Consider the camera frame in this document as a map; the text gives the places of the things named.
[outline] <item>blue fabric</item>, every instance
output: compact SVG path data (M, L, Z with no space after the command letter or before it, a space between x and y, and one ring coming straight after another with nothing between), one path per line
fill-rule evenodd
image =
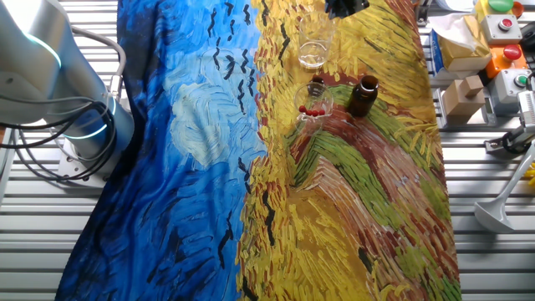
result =
M57 300L234 300L258 137L249 0L119 1L135 134Z

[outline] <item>tissue box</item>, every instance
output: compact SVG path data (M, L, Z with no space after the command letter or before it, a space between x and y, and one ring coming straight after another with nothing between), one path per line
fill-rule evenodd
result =
M468 76L476 75L477 71L462 71L462 72L450 72L444 67L444 61L442 60L441 47L438 44L438 34L434 30L430 34L431 45L431 72L433 79L437 80L453 80L464 79Z
M476 50L464 48L445 38L438 36L441 47L442 60L448 71L478 71L484 69L490 62L491 50L488 47L485 35L481 31L476 17L464 16L466 26L470 30L472 39L476 43Z

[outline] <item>painted tablecloth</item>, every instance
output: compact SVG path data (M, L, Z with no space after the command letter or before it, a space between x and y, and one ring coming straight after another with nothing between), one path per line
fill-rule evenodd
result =
M293 94L316 0L119 0L135 136L57 299L461 299L440 136L408 0L337 21L309 137ZM364 74L370 114L345 112Z

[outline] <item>green button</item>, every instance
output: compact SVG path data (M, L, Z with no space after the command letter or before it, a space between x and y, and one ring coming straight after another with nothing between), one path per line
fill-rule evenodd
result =
M488 5L499 13L508 12L514 5L513 0L488 0Z

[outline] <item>yellow object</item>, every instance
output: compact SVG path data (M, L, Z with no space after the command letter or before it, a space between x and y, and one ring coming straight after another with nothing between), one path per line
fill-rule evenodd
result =
M467 15L464 19L476 43L476 51L471 51L439 36L438 44L441 46L442 60L448 71L481 70L487 66L492 58L491 50L476 17Z
M479 0L476 4L477 22L481 23L486 15L490 14L513 14L512 10L508 10L506 13L500 13L491 8L488 5L488 0Z
M529 167L529 169L524 174L525 177L531 178L529 181L529 186L535 186L535 163L532 163L532 165Z

